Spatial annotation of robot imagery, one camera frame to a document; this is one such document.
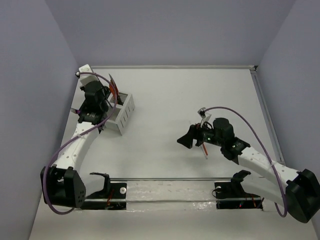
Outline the orange chopstick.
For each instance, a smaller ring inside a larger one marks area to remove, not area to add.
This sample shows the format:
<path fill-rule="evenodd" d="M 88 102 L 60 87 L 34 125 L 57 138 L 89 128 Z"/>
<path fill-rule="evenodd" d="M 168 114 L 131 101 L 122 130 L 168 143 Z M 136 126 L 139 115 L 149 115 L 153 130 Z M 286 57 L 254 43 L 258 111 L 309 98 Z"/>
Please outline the orange chopstick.
<path fill-rule="evenodd" d="M 207 148 L 206 148 L 204 143 L 202 144 L 202 148 L 204 150 L 205 155 L 208 156 L 208 150 L 207 150 Z"/>

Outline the iridescent rainbow fork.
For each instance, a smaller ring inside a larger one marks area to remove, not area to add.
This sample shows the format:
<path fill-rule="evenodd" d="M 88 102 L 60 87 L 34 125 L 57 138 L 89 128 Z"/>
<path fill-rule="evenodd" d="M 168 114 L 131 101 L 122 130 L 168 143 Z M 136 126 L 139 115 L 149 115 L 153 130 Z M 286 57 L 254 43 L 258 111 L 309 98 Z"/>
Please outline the iridescent rainbow fork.
<path fill-rule="evenodd" d="M 71 113 L 74 113 L 74 114 L 77 114 L 77 115 L 79 115 L 79 114 L 81 113 L 80 110 L 75 109 L 75 108 L 71 108 L 71 109 L 70 109 L 70 112 L 71 112 Z"/>

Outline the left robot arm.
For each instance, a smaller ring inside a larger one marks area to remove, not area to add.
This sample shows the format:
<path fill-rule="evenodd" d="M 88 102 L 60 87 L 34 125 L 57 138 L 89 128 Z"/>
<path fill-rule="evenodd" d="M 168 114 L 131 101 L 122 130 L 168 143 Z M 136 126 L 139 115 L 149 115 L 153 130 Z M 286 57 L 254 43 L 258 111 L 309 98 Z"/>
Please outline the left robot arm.
<path fill-rule="evenodd" d="M 79 174 L 90 146 L 105 126 L 110 90 L 99 80 L 91 81 L 80 89 L 84 91 L 84 102 L 79 109 L 74 134 L 58 151 L 54 162 L 40 173 L 44 202 L 50 207 L 81 208 L 87 197 L 97 194 L 104 198 L 111 191 L 108 174 Z"/>

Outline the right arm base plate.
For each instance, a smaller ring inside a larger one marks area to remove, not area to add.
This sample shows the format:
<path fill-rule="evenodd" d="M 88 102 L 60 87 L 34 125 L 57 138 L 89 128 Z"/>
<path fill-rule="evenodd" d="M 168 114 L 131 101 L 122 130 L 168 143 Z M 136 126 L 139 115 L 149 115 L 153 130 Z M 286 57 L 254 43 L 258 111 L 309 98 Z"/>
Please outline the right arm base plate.
<path fill-rule="evenodd" d="M 230 181 L 215 182 L 211 195 L 217 200 L 218 210 L 263 210 L 263 198 L 253 193 L 247 193 L 242 187 L 244 180 L 251 173 L 247 170 L 236 172 Z"/>

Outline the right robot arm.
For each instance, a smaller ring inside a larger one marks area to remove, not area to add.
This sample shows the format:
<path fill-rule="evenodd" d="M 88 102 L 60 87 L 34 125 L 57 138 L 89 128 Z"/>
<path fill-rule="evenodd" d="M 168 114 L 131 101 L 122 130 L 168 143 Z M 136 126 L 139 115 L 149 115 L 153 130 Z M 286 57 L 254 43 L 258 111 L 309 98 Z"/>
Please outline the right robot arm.
<path fill-rule="evenodd" d="M 230 190 L 235 196 L 259 195 L 284 207 L 301 223 L 308 223 L 320 209 L 320 183 L 311 170 L 299 171 L 269 160 L 236 137 L 226 118 L 192 124 L 177 142 L 188 149 L 203 143 L 219 146 L 226 159 L 247 168 L 233 176 Z"/>

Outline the black-handled steel knife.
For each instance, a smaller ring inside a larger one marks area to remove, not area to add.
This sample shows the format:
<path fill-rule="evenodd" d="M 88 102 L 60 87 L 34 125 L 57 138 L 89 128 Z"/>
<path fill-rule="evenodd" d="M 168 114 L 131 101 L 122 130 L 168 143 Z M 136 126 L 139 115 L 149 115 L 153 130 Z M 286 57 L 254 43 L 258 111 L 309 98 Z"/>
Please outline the black-handled steel knife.
<path fill-rule="evenodd" d="M 116 83 L 115 83 L 114 78 L 111 76 L 111 74 L 108 74 L 108 75 L 109 75 L 109 77 L 110 77 L 110 83 L 111 83 L 114 87 L 116 87 L 117 85 L 116 85 Z"/>

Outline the white chopstick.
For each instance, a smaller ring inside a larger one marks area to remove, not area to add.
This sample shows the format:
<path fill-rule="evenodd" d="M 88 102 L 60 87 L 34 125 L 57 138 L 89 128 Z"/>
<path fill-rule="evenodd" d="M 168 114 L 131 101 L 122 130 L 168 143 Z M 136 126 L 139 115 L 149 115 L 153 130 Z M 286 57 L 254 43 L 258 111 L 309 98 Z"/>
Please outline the white chopstick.
<path fill-rule="evenodd" d="M 200 148 L 201 148 L 201 150 L 202 150 L 202 152 L 203 152 L 203 154 L 204 154 L 204 157 L 205 157 L 206 159 L 208 159 L 208 156 L 205 155 L 205 152 L 204 152 L 204 149 L 203 149 L 203 146 L 202 146 L 202 145 L 200 146 Z"/>

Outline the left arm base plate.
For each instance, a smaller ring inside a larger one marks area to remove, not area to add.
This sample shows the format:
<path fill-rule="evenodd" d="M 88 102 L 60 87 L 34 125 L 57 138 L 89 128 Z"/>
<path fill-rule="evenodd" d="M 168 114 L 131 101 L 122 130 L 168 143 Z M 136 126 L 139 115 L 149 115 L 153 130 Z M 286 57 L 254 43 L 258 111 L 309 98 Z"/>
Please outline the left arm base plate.
<path fill-rule="evenodd" d="M 81 210 L 125 210 L 127 208 L 127 183 L 113 181 L 106 173 L 91 172 L 83 178 L 86 188 Z"/>

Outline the orange-handled knife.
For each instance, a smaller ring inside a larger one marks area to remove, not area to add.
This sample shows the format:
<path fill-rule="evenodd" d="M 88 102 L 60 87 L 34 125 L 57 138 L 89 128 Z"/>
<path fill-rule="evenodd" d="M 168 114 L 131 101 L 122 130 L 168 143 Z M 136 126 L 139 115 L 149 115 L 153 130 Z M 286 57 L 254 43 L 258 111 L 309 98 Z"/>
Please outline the orange-handled knife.
<path fill-rule="evenodd" d="M 110 80 L 109 89 L 110 89 L 110 92 L 112 93 L 113 97 L 117 98 L 119 91 L 118 91 L 117 85 L 113 79 Z"/>

